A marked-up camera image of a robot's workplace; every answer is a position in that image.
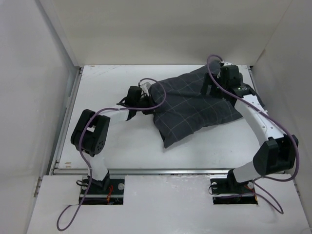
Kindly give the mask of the dark grey checked pillowcase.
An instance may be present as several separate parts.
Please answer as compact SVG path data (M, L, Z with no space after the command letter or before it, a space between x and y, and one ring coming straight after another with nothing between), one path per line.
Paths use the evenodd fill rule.
M155 109L153 122L169 148L203 127L226 124L242 118L242 115L226 100L200 93L208 70L219 73L218 61L209 67L202 66L189 73L154 83L149 93Z

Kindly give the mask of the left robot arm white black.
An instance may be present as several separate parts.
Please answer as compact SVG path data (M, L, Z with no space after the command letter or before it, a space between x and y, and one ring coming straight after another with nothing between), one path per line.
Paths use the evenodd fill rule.
M137 112L150 114L153 112L153 101L149 94L151 84L145 82L139 86L131 86L127 96L115 106L106 108L100 114L85 109L71 135L71 144L80 152L88 167L87 182L90 188L98 193L109 189L110 174L104 164L103 150L109 127L131 120Z

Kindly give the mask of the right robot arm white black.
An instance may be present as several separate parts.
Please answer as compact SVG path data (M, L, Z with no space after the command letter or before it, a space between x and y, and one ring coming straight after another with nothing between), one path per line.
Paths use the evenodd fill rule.
M257 137L260 148L251 162L229 170L226 187L237 192L243 185L260 177L295 167L298 158L298 139L265 112L255 90L243 83L238 66L220 62L217 75L205 74L201 89L210 96L227 100L246 120Z

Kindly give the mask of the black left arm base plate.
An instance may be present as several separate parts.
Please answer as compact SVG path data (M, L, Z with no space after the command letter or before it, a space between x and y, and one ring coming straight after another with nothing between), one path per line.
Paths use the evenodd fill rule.
M125 179L109 178L104 185L91 184L82 205L123 205Z

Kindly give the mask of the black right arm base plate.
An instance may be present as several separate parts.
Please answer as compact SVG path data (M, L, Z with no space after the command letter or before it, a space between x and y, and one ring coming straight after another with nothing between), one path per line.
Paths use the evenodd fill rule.
M209 193L214 205L257 205L254 184L251 181L231 184L227 178L210 178Z

